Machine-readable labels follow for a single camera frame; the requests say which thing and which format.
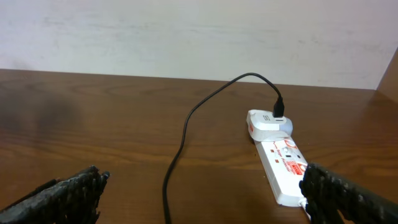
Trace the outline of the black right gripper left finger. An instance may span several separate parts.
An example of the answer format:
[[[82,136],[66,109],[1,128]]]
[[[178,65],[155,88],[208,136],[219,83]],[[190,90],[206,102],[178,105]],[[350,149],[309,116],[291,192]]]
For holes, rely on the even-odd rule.
[[[52,179],[1,210],[1,224],[95,224],[109,172],[89,166],[67,179]]]

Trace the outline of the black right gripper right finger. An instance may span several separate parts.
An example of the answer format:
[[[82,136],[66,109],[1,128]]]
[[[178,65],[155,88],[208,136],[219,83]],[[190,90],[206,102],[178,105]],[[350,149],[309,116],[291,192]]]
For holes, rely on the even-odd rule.
[[[299,187],[311,223],[397,223],[397,204],[314,163]]]

